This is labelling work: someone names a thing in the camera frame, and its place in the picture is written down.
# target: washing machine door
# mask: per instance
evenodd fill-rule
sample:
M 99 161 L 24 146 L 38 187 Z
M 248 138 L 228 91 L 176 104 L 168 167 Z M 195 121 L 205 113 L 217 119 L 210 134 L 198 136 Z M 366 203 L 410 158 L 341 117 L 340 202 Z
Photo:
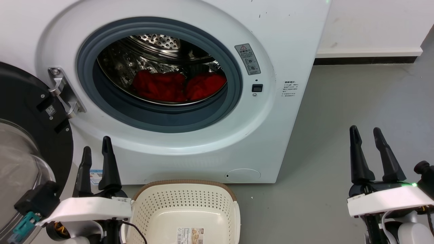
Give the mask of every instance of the washing machine door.
M 6 243 L 23 218 L 13 205 L 26 191 L 56 181 L 62 193 L 73 143 L 63 104 L 26 71 L 0 63 L 0 104 L 0 243 Z

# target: warning label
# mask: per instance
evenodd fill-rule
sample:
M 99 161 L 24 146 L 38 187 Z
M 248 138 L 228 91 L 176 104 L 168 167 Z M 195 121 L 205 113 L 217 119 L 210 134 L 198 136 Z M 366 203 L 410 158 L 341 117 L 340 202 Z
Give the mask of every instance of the warning label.
M 296 91 L 298 90 L 298 83 L 293 80 L 284 80 L 282 94 L 283 97 L 296 96 Z
M 253 53 L 250 44 L 237 45 L 235 46 L 235 49 L 243 60 L 244 66 L 249 75 L 257 75 L 261 73 L 261 69 L 259 68 L 259 64 L 256 61 L 255 54 Z

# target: cable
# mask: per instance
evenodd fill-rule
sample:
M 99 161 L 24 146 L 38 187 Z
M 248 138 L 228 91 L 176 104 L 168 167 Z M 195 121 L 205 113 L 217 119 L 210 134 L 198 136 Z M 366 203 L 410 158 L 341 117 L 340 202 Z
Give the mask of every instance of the cable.
M 55 222 L 54 223 L 54 229 L 57 232 L 60 232 L 62 235 L 67 235 L 67 230 L 66 230 L 65 226 L 63 226 L 62 223 L 60 223 L 60 222 Z
M 430 207 L 427 206 L 428 225 L 430 226 L 431 234 L 434 236 L 433 221 L 431 219 Z
M 385 219 L 386 216 L 389 215 L 392 211 L 387 211 L 383 214 L 383 217 L 381 217 L 381 225 L 383 227 L 383 232 L 386 235 L 387 239 L 389 240 L 390 244 L 397 244 L 397 241 L 395 239 L 395 237 L 392 235 L 392 233 L 390 233 L 388 230 L 386 230 L 386 225 L 385 225 Z
M 131 223 L 129 223 L 129 222 L 126 222 L 126 221 L 121 221 L 122 223 L 124 223 L 124 224 L 126 224 L 126 225 L 129 225 L 129 226 L 132 226 L 132 227 L 134 227 L 134 229 L 136 229 L 137 230 L 137 232 L 141 235 L 141 237 L 143 238 L 143 240 L 145 241 L 145 244 L 148 244 L 148 242 L 146 241 L 146 238 L 145 238 L 145 236 L 141 233 L 141 231 L 137 228 L 137 226 L 135 225 L 135 224 L 131 224 Z

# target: label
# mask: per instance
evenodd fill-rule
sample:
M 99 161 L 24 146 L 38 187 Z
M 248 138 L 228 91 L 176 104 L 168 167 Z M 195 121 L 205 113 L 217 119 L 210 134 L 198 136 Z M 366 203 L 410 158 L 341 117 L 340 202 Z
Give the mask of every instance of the label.
M 45 112 L 47 112 L 48 116 L 53 116 L 53 114 L 56 113 L 56 110 L 54 109 L 53 105 L 51 105 L 50 107 L 48 107 L 47 109 L 45 109 Z
M 204 244 L 204 229 L 178 228 L 176 244 Z
M 112 197 L 113 200 L 131 203 L 131 198 Z
M 250 44 L 242 44 L 235 46 L 238 54 L 243 60 L 244 66 L 246 67 L 247 73 L 249 75 L 257 75 L 261 73 L 261 69 L 259 68 L 259 64 L 256 61 L 255 54 L 253 50 L 250 48 Z
M 102 179 L 102 169 L 91 169 L 90 170 L 90 182 L 94 185 L 98 185 Z
M 296 96 L 296 91 L 298 90 L 298 83 L 293 80 L 284 80 L 282 94 L 283 97 Z

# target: gray rubber gasket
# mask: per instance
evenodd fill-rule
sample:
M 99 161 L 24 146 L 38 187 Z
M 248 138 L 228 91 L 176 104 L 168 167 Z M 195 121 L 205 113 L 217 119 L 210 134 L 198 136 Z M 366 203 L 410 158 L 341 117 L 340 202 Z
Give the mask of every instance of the gray rubber gasket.
M 122 95 L 125 96 L 125 94 L 120 90 L 119 94 L 114 94 L 114 91 L 111 90 L 110 92 L 113 92 L 111 99 L 109 99 L 109 102 L 106 101 L 103 97 L 106 94 L 103 93 L 103 96 L 100 94 L 99 89 L 101 88 L 97 88 L 94 81 L 96 57 L 112 42 L 137 33 L 159 33 L 176 36 L 207 51 L 220 63 L 225 71 L 227 77 L 226 95 L 216 96 L 220 98 L 208 102 L 202 108 L 191 109 L 191 111 L 186 107 L 152 107 L 153 105 L 145 102 L 141 102 L 140 106 L 138 106 L 132 101 L 126 101 L 125 97 L 122 98 Z M 240 67 L 233 55 L 222 43 L 194 26 L 158 17 L 135 17 L 119 20 L 94 32 L 80 49 L 77 59 L 77 73 L 85 92 L 101 110 L 127 125 L 164 133 L 194 131 L 218 122 L 236 106 L 242 91 Z

